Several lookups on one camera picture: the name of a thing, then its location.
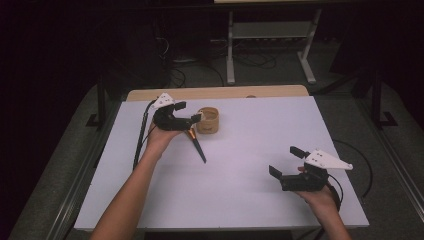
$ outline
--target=white desk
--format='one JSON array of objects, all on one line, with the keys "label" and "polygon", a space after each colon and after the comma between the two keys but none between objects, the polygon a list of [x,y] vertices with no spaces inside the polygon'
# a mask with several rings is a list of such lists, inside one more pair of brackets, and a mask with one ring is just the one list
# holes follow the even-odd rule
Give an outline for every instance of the white desk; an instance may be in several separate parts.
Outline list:
[{"label": "white desk", "polygon": [[[93,229],[131,173],[147,103],[122,104],[75,228]],[[220,110],[218,133],[198,134],[208,162],[202,162],[187,136],[177,136],[155,169],[138,228],[182,231],[319,226],[307,204],[294,193],[283,192],[268,173],[268,165],[272,165],[283,174],[298,174],[297,166],[303,162],[290,154],[290,146],[305,151],[320,148],[337,156],[313,97],[187,100],[187,108],[175,115],[188,117],[205,106]],[[345,193],[340,211],[344,223],[348,227],[368,226],[346,173],[330,173]]]}]

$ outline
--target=black pen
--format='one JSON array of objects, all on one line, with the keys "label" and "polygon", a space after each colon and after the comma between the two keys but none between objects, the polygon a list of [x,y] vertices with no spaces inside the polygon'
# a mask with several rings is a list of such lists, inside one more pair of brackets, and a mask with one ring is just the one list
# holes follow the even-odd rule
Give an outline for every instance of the black pen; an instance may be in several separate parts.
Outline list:
[{"label": "black pen", "polygon": [[196,147],[197,152],[199,153],[200,157],[202,157],[203,162],[206,163],[205,154],[203,154],[203,151],[202,151],[202,148],[200,147],[199,141],[196,138],[196,132],[194,131],[194,128],[190,128],[190,130],[187,130],[186,134],[193,141],[193,144]]}]

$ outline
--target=brown cup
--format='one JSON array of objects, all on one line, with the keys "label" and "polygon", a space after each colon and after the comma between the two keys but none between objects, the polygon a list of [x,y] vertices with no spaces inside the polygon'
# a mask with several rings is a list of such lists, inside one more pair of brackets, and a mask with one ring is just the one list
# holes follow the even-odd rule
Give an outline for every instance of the brown cup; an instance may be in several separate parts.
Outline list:
[{"label": "brown cup", "polygon": [[201,134],[213,134],[218,132],[219,128],[219,112],[213,107],[204,107],[199,110],[203,113],[203,118],[196,123],[196,129]]}]

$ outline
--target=human arm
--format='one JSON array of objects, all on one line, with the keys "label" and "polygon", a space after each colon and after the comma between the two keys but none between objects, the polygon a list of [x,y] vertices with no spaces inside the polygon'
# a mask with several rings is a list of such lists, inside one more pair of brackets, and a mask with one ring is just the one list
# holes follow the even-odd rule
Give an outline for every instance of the human arm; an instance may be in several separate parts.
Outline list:
[{"label": "human arm", "polygon": [[331,240],[352,239],[337,210],[333,194],[327,186],[320,191],[296,192],[309,204],[318,222]]},{"label": "human arm", "polygon": [[140,219],[157,161],[180,132],[150,126],[146,149],[93,230],[91,239],[131,239]]}]

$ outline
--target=dark background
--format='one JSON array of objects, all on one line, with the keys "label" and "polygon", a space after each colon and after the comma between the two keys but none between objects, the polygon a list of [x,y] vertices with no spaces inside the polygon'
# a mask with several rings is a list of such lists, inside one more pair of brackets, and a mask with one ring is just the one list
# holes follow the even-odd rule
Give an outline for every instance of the dark background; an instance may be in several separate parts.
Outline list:
[{"label": "dark background", "polygon": [[[103,2],[0,3],[0,239],[7,238],[99,76],[116,99],[134,88],[160,88],[169,77],[156,35],[202,57],[210,38],[226,37],[223,11],[140,13],[131,9],[152,1]],[[383,2],[325,6],[316,40],[343,42],[335,72],[349,74],[371,63],[424,127],[424,9],[419,1]],[[130,11],[93,12],[98,9]]]}]

